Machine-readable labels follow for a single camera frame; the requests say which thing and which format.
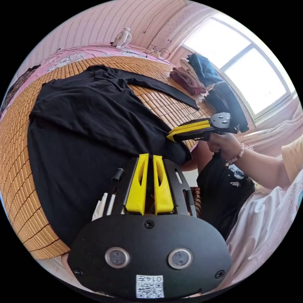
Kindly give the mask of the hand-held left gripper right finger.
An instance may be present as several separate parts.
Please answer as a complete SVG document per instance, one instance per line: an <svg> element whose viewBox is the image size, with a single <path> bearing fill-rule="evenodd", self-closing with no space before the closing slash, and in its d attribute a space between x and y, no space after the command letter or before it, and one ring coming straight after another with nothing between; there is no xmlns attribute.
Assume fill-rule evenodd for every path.
<svg viewBox="0 0 303 303"><path fill-rule="evenodd" d="M153 155L155 214L172 213L173 198L162 156Z"/></svg>

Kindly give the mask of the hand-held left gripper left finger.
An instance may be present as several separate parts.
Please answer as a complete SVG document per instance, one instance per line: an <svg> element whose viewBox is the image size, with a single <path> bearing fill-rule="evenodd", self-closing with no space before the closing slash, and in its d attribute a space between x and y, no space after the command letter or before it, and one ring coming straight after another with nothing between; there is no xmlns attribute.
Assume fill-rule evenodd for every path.
<svg viewBox="0 0 303 303"><path fill-rule="evenodd" d="M149 154L140 154L136 162L126 200L126 211L144 215Z"/></svg>

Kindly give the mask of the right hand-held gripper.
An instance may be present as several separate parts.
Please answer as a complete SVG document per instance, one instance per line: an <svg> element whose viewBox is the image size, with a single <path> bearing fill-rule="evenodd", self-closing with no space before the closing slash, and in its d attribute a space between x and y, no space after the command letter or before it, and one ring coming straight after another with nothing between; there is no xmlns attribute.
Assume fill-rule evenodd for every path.
<svg viewBox="0 0 303 303"><path fill-rule="evenodd" d="M209 140L211 133L222 135L224 133L237 134L240 131L239 124L231 118L229 113L218 113L211 117L191 120L174 128L174 131L166 136L172 142L186 140Z"/></svg>

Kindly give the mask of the person's right hand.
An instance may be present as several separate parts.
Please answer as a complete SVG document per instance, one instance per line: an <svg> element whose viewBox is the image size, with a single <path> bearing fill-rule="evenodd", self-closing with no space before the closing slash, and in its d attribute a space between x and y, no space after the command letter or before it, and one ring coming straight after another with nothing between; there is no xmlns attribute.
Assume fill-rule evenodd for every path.
<svg viewBox="0 0 303 303"><path fill-rule="evenodd" d="M231 133L224 135L211 133L207 145L211 152L219 152L228 163L236 162L244 153L243 144Z"/></svg>

